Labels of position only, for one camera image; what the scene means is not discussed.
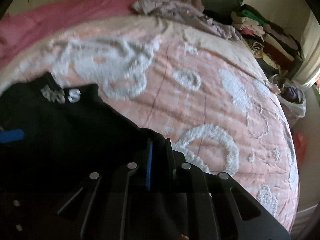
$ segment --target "wall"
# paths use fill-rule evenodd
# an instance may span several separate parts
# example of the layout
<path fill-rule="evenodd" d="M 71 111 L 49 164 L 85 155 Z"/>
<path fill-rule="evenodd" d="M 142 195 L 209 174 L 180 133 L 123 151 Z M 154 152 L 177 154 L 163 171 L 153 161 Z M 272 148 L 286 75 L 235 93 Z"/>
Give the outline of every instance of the wall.
<path fill-rule="evenodd" d="M 300 201 L 298 210 L 308 208 L 320 199 L 320 106 L 312 88 L 305 92 L 306 116 L 298 121 L 294 132 L 301 132 L 308 142 L 305 160 L 299 170 Z"/>
<path fill-rule="evenodd" d="M 310 14 L 305 0 L 244 0 L 244 3 L 256 8 L 263 17 L 300 41 Z"/>

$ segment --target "green clothing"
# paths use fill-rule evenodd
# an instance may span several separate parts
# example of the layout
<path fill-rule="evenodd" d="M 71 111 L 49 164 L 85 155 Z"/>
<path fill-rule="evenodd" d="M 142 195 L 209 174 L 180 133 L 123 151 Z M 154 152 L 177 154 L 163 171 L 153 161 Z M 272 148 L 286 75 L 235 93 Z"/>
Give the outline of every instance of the green clothing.
<path fill-rule="evenodd" d="M 248 17 L 252 20 L 257 21 L 261 26 L 264 25 L 264 21 L 261 20 L 260 18 L 258 18 L 257 16 L 255 16 L 252 12 L 249 12 L 248 10 L 242 10 L 240 12 L 242 17 Z"/>
<path fill-rule="evenodd" d="M 281 26 L 268 21 L 266 18 L 264 18 L 255 8 L 253 8 L 252 6 L 248 5 L 248 4 L 244 4 L 241 6 L 241 11 L 243 10 L 247 10 L 249 12 L 251 12 L 255 17 L 258 17 L 260 20 L 262 20 L 263 22 L 267 23 L 270 25 L 270 27 L 272 29 L 274 29 L 277 33 L 283 33 L 284 30 Z"/>

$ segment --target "bed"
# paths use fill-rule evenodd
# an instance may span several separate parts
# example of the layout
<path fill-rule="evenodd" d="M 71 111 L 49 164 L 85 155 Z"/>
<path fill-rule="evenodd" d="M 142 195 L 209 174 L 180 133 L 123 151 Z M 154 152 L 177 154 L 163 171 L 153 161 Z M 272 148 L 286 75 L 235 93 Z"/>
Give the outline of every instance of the bed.
<path fill-rule="evenodd" d="M 1 69 L 0 94 L 46 71 L 61 87 L 97 83 L 105 103 L 203 171 L 228 172 L 290 231 L 299 178 L 278 87 L 242 41 L 125 14 L 26 45 Z"/>

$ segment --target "black t-shirt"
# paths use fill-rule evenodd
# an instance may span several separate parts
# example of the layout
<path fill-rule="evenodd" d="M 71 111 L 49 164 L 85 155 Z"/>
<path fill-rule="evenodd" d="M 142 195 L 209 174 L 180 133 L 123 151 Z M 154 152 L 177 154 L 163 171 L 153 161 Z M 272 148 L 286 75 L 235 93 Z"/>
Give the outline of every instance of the black t-shirt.
<path fill-rule="evenodd" d="M 87 174 L 117 167 L 147 140 L 140 128 L 101 100 L 97 84 L 61 89 L 50 73 L 3 93 L 0 126 L 25 134 L 6 144 L 19 152 L 17 161 L 57 172 Z"/>

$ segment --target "pink bedspread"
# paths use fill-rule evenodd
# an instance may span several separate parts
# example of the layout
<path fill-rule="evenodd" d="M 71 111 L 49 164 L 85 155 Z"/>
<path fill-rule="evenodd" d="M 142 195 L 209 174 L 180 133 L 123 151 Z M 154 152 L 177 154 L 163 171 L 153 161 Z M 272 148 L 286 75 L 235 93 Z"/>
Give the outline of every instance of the pink bedspread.
<path fill-rule="evenodd" d="M 63 0 L 0 20 L 0 68 L 57 30 L 89 20 L 132 14 L 137 0 Z"/>
<path fill-rule="evenodd" d="M 299 200 L 290 129 L 278 88 L 243 43 L 153 17 L 90 22 L 16 57 L 0 94 L 47 70 L 61 86 L 98 83 L 104 102 L 203 171 L 231 174 L 290 230 Z"/>

